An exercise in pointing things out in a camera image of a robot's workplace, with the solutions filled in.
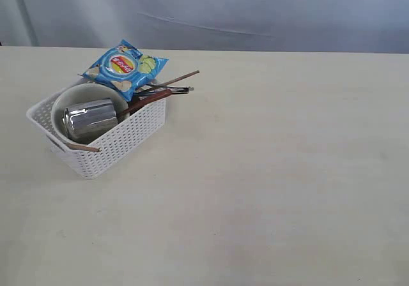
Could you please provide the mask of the steel fork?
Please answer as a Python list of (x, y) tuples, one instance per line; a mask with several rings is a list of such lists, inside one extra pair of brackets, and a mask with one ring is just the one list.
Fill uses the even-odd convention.
[(185, 87), (166, 86), (166, 87), (160, 87), (154, 90), (146, 89), (143, 91), (135, 91), (134, 96), (145, 97), (145, 96), (153, 95), (153, 94), (159, 93), (160, 91), (165, 91), (165, 90), (170, 90), (173, 94), (188, 94), (194, 90), (194, 87), (192, 86), (185, 86)]

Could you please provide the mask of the brown wooden chopstick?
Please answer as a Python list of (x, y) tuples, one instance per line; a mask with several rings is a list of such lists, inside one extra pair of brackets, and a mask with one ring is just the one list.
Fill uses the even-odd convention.
[(154, 91), (154, 90), (156, 90), (156, 89), (165, 88), (165, 87), (168, 86), (168, 85), (174, 84), (174, 83), (179, 82), (179, 81), (184, 80), (184, 79), (187, 79), (187, 78), (189, 78), (189, 77), (191, 77), (191, 76), (193, 76), (193, 75), (196, 75), (196, 74), (198, 74), (198, 73), (200, 73), (200, 71), (199, 71), (199, 70), (196, 70), (196, 71), (193, 71), (193, 72), (184, 74), (184, 75), (182, 75), (182, 76), (180, 76), (180, 77), (176, 77), (175, 79), (169, 80), (169, 81), (167, 81), (167, 82), (165, 82), (165, 83), (162, 83), (162, 84), (154, 84), (154, 85), (152, 85), (150, 88), (145, 89), (144, 91)]
[(89, 146), (83, 146), (83, 145), (77, 145), (77, 144), (71, 144), (71, 143), (65, 143), (65, 146), (75, 151), (87, 151), (87, 152), (92, 152), (92, 153), (100, 152), (100, 149), (96, 147), (89, 147)]

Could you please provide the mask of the blue potato chips bag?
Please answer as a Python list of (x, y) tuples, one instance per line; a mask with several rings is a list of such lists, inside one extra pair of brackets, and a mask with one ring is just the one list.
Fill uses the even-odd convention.
[(156, 79), (168, 59), (143, 54), (126, 40), (109, 49), (82, 77), (117, 91), (130, 101), (134, 91)]

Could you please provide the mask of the brown wooden spoon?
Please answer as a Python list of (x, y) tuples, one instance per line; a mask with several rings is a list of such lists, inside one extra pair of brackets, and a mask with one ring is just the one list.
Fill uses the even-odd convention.
[(135, 102), (133, 104), (131, 104), (127, 109), (119, 112), (116, 114), (117, 117), (122, 117), (125, 114), (131, 114), (134, 113), (136, 111), (138, 111), (139, 109), (143, 108), (145, 105), (148, 105), (150, 103), (162, 100), (164, 98), (167, 98), (169, 96), (172, 95), (172, 91), (170, 89), (166, 89), (163, 91), (159, 91), (155, 94), (151, 94), (149, 96), (147, 96), (146, 98), (144, 98), (143, 100), (139, 100), (138, 102)]

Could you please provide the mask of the white woven plastic basket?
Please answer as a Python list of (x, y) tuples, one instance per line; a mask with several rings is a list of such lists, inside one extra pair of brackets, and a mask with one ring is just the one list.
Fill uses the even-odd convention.
[(65, 143), (67, 142), (58, 137), (52, 127), (50, 114), (53, 103), (63, 91), (87, 83), (92, 82), (80, 79), (73, 85), (33, 105), (27, 111), (26, 116), (48, 138), (51, 151), (54, 154), (83, 178), (94, 179), (124, 158), (164, 125), (166, 120), (166, 99), (150, 103), (133, 114), (128, 114), (128, 118), (87, 145), (99, 148), (100, 152), (75, 151), (66, 147)]

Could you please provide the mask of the shiny steel cup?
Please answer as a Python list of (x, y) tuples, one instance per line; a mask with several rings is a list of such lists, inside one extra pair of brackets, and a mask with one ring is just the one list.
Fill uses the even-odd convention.
[(105, 98), (71, 105), (63, 111), (66, 136), (78, 143), (90, 143), (118, 124), (111, 99)]

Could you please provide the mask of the white ceramic bowl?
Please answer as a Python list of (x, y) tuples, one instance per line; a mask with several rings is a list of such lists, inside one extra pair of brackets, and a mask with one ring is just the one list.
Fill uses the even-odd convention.
[[(94, 100), (101, 100), (105, 98), (109, 98), (112, 100), (116, 113), (119, 113), (128, 108), (128, 103), (125, 101), (125, 99), (123, 99), (123, 97), (119, 93), (117, 93), (115, 90), (109, 87), (100, 84), (95, 83), (79, 84), (63, 91), (57, 97), (56, 101), (53, 103), (50, 114), (52, 127), (56, 131), (58, 137), (61, 140), (64, 140), (64, 142), (72, 144), (88, 145), (92, 143), (93, 140), (90, 143), (85, 144), (74, 142), (66, 136), (62, 122), (63, 111), (65, 108), (71, 105), (91, 102)], [(118, 124), (128, 117), (129, 117), (128, 114), (125, 114), (122, 117), (117, 117)]]

